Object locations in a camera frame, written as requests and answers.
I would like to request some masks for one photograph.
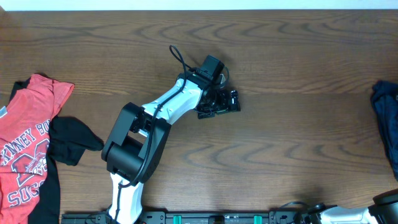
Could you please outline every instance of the black cloth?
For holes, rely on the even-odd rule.
[[[379,81],[373,86],[371,103],[377,114],[386,156],[398,180],[398,85]]]
[[[17,90],[26,88],[29,79],[15,82],[11,99]],[[103,141],[91,132],[88,126],[76,118],[54,117],[49,127],[50,145],[47,149],[47,178],[39,187],[40,200],[28,216],[28,224],[55,224],[60,216],[60,182],[55,161],[75,166],[84,151],[100,151]]]

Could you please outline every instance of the dark blue cloth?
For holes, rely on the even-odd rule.
[[[377,114],[380,135],[394,176],[398,180],[398,84],[379,81],[373,86],[373,90],[371,102]]]

